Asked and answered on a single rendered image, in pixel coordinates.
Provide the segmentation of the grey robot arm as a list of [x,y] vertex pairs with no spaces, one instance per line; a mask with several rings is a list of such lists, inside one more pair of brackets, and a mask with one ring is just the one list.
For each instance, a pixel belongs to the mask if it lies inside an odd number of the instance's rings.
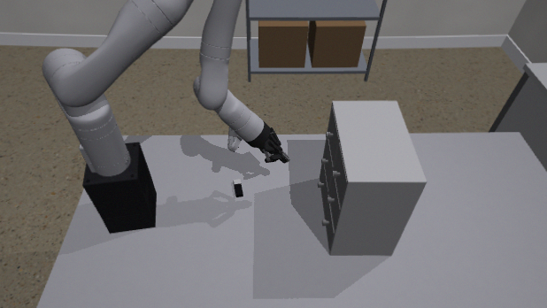
[[[194,0],[128,0],[101,46],[86,57],[77,50],[52,51],[42,73],[80,141],[92,173],[114,176],[131,158],[104,92],[146,50],[170,32]],[[256,139],[264,121],[228,88],[228,62],[242,0],[214,0],[204,24],[201,74],[193,89],[198,102],[229,126],[227,147]]]

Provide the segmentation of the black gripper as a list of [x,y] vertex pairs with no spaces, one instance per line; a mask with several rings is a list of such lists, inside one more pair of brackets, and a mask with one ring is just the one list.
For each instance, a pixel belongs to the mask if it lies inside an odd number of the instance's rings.
[[282,147],[280,146],[281,142],[274,132],[274,129],[269,127],[265,122],[264,128],[260,135],[256,139],[247,143],[251,147],[259,148],[262,153],[265,153],[266,163],[275,162],[278,159],[282,163],[289,162],[289,156],[282,150]]

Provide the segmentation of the grey chest of drawers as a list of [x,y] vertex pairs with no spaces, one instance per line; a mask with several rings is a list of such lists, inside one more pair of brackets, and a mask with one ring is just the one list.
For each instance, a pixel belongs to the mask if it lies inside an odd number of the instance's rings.
[[392,256],[427,184],[398,103],[332,107],[347,185],[329,255]]

